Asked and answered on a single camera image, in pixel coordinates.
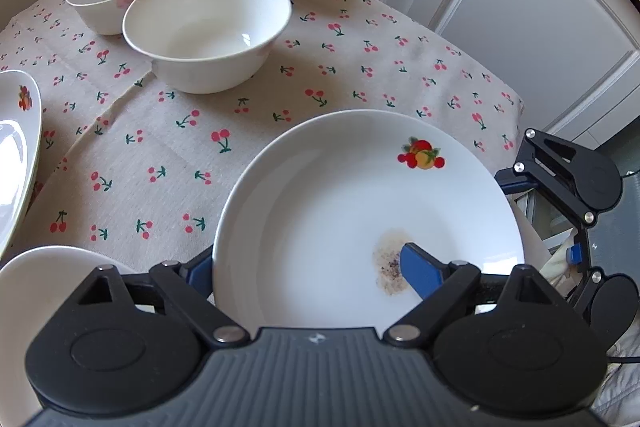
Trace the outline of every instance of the white plate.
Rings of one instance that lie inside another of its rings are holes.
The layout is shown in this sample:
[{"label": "white plate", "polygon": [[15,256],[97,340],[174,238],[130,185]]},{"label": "white plate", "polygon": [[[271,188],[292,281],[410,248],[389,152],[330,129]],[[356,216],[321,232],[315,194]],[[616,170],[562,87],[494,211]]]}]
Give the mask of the white plate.
[{"label": "white plate", "polygon": [[[414,168],[402,150],[410,137],[432,147]],[[406,241],[489,273],[524,261],[506,198],[452,137],[380,110],[314,118],[262,150],[231,191],[213,248],[216,305],[252,335],[260,326],[382,333],[420,302],[393,273]]]},{"label": "white plate", "polygon": [[74,247],[41,247],[21,253],[0,270],[0,424],[20,427],[40,411],[24,357],[31,341],[100,264],[132,270],[99,253]]},{"label": "white plate", "polygon": [[24,216],[35,178],[42,104],[24,71],[0,73],[0,257]]}]

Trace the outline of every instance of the cable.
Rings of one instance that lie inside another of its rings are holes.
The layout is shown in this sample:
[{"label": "cable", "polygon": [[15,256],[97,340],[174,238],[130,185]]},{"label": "cable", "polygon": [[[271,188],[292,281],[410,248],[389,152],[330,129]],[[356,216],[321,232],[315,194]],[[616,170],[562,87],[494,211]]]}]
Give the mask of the cable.
[{"label": "cable", "polygon": [[640,363],[640,357],[607,357],[609,363]]}]

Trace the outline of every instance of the cherry print tablecloth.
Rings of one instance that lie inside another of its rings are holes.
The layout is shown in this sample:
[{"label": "cherry print tablecloth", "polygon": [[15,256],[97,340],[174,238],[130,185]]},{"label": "cherry print tablecloth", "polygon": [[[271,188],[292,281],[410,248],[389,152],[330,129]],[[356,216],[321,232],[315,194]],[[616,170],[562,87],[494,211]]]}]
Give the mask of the cherry print tablecloth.
[{"label": "cherry print tablecloth", "polygon": [[345,108],[432,123],[491,172],[513,163],[522,102],[463,51],[377,0],[292,3],[260,71],[212,95],[162,84],[122,36],[93,34],[64,0],[14,17],[0,68],[35,77],[44,132],[34,199],[6,257],[63,244],[139,270],[186,261],[212,243],[229,191],[270,140]]}]

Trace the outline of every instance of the fruit decal on plate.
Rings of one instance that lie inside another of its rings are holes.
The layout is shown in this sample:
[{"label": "fruit decal on plate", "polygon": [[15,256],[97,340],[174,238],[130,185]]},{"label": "fruit decal on plate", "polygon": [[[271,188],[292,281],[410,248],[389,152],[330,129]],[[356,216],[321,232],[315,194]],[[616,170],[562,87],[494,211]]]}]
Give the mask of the fruit decal on plate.
[{"label": "fruit decal on plate", "polygon": [[18,97],[20,98],[20,100],[18,101],[18,107],[21,107],[23,111],[30,110],[33,103],[31,102],[29,89],[27,89],[25,86],[20,86],[20,93]]},{"label": "fruit decal on plate", "polygon": [[403,154],[398,155],[400,163],[406,163],[410,169],[442,169],[444,158],[440,156],[440,149],[431,146],[427,140],[418,140],[415,136],[409,138],[409,143],[402,146]]}]

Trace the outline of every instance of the food residue on plate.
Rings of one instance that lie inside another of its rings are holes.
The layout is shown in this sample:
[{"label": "food residue on plate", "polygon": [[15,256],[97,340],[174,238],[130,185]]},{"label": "food residue on plate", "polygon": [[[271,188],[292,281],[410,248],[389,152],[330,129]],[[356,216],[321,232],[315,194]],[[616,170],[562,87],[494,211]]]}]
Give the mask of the food residue on plate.
[{"label": "food residue on plate", "polygon": [[400,250],[412,239],[406,230],[389,229],[380,236],[373,249],[373,264],[378,277],[376,283],[387,295],[395,295],[409,288],[400,273]]}]

